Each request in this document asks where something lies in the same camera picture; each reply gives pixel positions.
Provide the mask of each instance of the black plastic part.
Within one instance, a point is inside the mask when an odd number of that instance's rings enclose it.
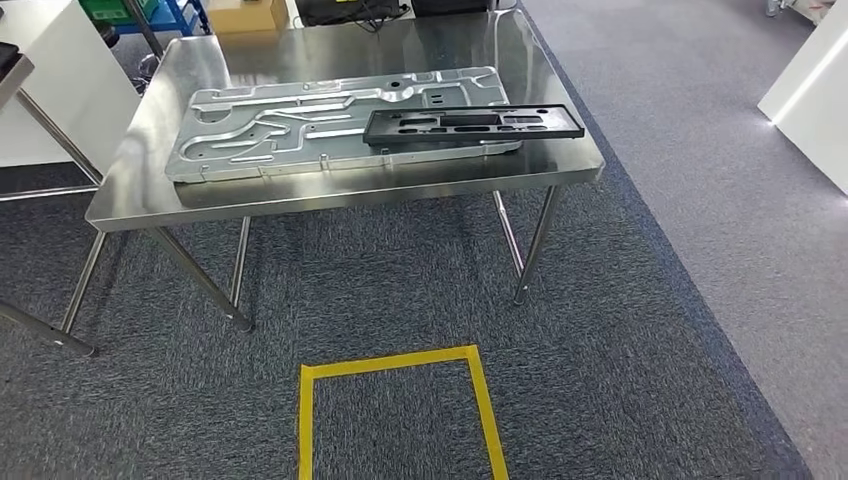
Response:
[[[12,66],[18,62],[18,58],[20,55],[17,45],[0,42],[0,78],[12,69]]]
[[[585,128],[565,105],[500,105],[375,110],[362,139],[399,143],[581,138]]]
[[[412,0],[416,17],[478,13],[489,9],[489,0]]]

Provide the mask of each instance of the white wall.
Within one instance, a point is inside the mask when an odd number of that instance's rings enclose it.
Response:
[[[848,193],[848,0],[834,5],[759,108]]]
[[[3,2],[0,41],[35,70],[23,88],[101,171],[114,161],[139,97],[76,0]],[[0,167],[70,161],[12,100],[0,111]]]

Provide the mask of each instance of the floor marking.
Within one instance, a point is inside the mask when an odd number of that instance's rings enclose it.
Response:
[[[300,473],[301,480],[312,479],[312,372],[300,367]]]
[[[480,422],[483,425],[483,438],[486,440],[486,450],[489,452],[489,462],[492,464],[494,480],[508,480],[506,461],[503,447],[498,435],[495,422],[495,412],[492,400],[486,386],[486,376],[483,374],[483,362],[476,345],[465,347],[429,350],[425,352],[405,353],[389,357],[353,360],[349,362],[330,363],[326,365],[300,366],[300,411],[299,411],[299,452],[298,478],[312,480],[312,418],[313,418],[313,389],[314,382],[319,378],[341,377],[360,373],[379,372],[397,368],[416,367],[431,363],[466,360],[471,372],[471,383],[474,387],[474,397],[480,411]]]

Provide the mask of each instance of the stamped metal part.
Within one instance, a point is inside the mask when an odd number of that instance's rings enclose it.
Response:
[[[498,154],[520,141],[371,147],[371,112],[508,103],[497,71],[427,73],[200,90],[189,101],[165,168],[174,182],[205,182],[304,171]]]

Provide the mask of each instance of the metal plate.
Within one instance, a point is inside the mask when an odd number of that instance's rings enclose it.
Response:
[[[362,134],[374,110],[507,103],[492,67],[200,90],[165,173],[173,182],[197,183],[495,155],[521,142],[375,148]]]
[[[375,110],[363,139],[372,146],[414,142],[466,142],[580,138],[586,130],[565,105]]]

